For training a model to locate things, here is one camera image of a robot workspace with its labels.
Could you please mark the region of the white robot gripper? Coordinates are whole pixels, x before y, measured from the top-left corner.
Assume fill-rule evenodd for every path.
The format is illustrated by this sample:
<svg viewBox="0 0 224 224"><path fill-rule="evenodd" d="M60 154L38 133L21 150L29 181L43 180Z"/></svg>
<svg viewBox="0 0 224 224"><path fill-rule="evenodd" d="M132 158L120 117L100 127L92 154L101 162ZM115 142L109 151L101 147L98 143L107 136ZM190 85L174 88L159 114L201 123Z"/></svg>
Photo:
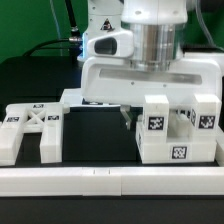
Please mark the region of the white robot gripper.
<svg viewBox="0 0 224 224"><path fill-rule="evenodd" d="M188 107L195 95L222 96L223 54L186 52L168 63L134 60L140 50L131 31L111 32L88 41L81 92L88 102L118 104L131 129L130 106L141 107L148 95L164 95L171 106Z"/></svg>

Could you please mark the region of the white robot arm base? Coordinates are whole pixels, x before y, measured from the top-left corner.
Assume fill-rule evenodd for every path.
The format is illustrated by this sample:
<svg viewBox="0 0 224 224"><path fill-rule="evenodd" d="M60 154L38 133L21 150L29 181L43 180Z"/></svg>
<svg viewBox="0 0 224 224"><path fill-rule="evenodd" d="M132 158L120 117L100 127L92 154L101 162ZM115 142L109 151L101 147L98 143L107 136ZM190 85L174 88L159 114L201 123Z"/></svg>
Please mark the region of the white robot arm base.
<svg viewBox="0 0 224 224"><path fill-rule="evenodd" d="M83 51L77 57L78 62L84 65L88 58L91 57L87 50L88 42L102 36L116 39L117 52L115 56L119 57L121 55L121 43L126 32L121 23L124 0L87 0L87 3L88 26L82 35Z"/></svg>

